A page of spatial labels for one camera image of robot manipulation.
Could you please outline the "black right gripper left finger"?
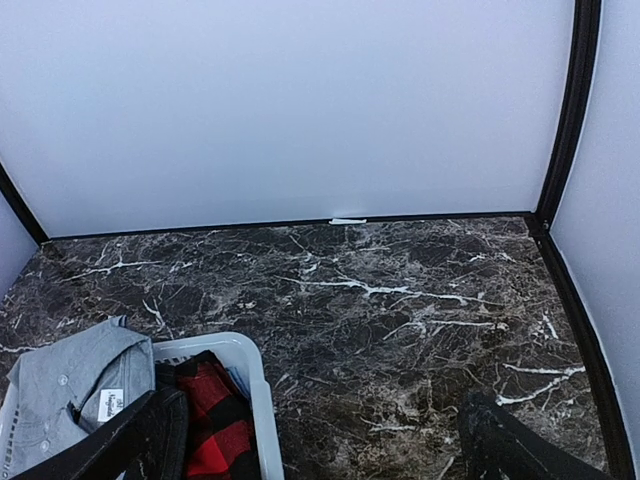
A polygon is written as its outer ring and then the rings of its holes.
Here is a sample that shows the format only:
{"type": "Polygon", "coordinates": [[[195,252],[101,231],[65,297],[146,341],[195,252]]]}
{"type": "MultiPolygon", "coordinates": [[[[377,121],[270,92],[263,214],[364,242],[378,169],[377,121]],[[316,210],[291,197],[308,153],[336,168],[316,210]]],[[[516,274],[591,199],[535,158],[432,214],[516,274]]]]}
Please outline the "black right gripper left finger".
{"type": "Polygon", "coordinates": [[[154,479],[156,393],[149,391],[81,442],[18,479],[154,479]]]}

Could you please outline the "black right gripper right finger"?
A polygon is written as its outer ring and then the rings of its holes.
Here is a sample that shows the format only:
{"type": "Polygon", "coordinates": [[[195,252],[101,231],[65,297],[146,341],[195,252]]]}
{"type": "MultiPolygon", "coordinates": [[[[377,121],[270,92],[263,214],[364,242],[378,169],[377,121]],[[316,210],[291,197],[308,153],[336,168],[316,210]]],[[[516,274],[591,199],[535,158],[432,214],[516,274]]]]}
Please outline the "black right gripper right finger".
{"type": "Polygon", "coordinates": [[[547,442],[482,392],[466,395],[458,432],[468,479],[608,479],[547,442]]]}

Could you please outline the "grey long sleeve shirt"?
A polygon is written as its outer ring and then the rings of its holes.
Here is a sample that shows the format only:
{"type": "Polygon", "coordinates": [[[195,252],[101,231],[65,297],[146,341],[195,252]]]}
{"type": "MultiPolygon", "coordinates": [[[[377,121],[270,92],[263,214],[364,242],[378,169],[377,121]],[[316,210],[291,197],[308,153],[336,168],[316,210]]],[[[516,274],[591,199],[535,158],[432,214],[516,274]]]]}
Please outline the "grey long sleeve shirt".
{"type": "Polygon", "coordinates": [[[85,439],[155,388],[151,339],[110,317],[22,354],[7,378],[17,405],[3,476],[12,478],[85,439]]]}

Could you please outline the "light grey plastic basket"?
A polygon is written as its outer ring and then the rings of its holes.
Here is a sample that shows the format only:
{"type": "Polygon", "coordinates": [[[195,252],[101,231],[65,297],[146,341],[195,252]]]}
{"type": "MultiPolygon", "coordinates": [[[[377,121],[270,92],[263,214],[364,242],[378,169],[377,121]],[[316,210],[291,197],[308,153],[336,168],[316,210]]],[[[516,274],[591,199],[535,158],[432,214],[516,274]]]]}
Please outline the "light grey plastic basket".
{"type": "MultiPolygon", "coordinates": [[[[284,476],[279,440],[271,399],[271,390],[263,372],[261,355],[256,345],[237,333],[217,333],[182,340],[153,343],[154,372],[159,363],[177,367],[203,351],[213,352],[227,373],[249,400],[255,429],[261,477],[281,479],[284,476]]],[[[9,386],[1,409],[1,476],[6,466],[9,434],[17,405],[16,389],[9,386]]]]}

